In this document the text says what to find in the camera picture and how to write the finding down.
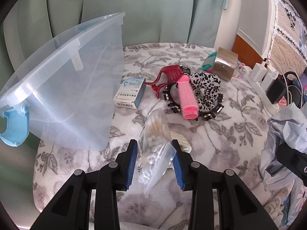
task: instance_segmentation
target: floral blanket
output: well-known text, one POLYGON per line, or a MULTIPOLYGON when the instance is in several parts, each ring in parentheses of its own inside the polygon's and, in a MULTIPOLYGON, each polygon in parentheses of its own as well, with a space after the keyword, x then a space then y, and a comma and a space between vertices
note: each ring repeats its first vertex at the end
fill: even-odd
MULTIPOLYGON (((135 76, 154 80, 165 65, 188 66, 194 73, 201 70, 204 59, 213 51, 211 48, 174 43, 124 47, 123 80, 135 76)), ((118 153, 126 150, 130 139, 138 139, 149 114, 154 109, 163 108, 170 130, 184 135, 191 144, 193 159, 211 170, 223 172, 233 169, 279 226, 283 217, 281 205, 292 187, 266 191, 258 172, 270 115, 256 92, 239 76, 233 77, 230 82, 222 81, 220 92, 225 96, 223 111, 214 120, 205 122, 199 119, 196 122, 172 113, 167 102, 157 99, 147 86, 139 109, 115 109, 109 145, 104 151, 67 149, 41 141, 33 176, 35 205, 42 211, 75 169, 90 172, 114 161, 118 153)), ((117 192, 119 220, 158 229, 187 229, 191 195, 191 191, 180 190, 174 171, 168 169, 149 193, 149 198, 145 199, 142 186, 134 175, 130 189, 117 192)), ((91 223, 94 220, 94 204, 95 191, 90 209, 91 223)), ((214 205, 215 225, 219 229, 216 194, 214 205)))

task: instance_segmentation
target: orange wooden panel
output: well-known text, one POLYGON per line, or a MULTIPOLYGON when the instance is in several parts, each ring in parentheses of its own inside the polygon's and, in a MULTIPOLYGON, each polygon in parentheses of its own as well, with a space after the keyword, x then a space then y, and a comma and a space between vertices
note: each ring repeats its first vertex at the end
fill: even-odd
POLYGON ((235 38, 232 51, 239 55, 238 59, 240 62, 251 68, 254 67, 256 62, 261 63, 263 61, 261 56, 238 35, 235 38))

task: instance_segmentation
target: brown tape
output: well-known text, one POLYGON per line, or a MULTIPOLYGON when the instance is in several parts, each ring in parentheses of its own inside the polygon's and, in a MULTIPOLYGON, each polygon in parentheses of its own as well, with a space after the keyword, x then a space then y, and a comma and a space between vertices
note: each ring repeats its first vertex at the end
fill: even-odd
POLYGON ((238 61, 237 53, 219 47, 215 58, 212 74, 230 81, 238 61))

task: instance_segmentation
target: power strip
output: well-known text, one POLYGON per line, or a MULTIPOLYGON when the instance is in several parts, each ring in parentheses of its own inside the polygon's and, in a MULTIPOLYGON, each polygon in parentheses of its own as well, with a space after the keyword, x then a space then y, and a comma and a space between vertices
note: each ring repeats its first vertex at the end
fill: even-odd
POLYGON ((277 111, 279 111, 279 105, 278 104, 272 104, 271 101, 269 100, 269 98, 267 97, 266 92, 260 86, 260 82, 255 82, 250 78, 250 73, 252 71, 252 69, 250 67, 248 67, 248 66, 242 67, 240 72, 242 72, 243 70, 246 70, 246 73, 245 73, 243 78, 252 86, 252 88, 254 88, 254 90, 258 94, 262 104, 268 110, 268 112, 271 115, 274 115, 277 111))

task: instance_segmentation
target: clear plastic bag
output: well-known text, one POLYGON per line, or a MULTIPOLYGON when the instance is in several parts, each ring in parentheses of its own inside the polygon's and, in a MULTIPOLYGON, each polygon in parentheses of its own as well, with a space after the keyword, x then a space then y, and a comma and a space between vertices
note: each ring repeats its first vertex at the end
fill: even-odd
POLYGON ((176 150, 171 144, 171 133, 162 109, 154 110, 145 122, 141 169, 138 181, 144 184, 144 194, 161 179, 175 157, 176 150))

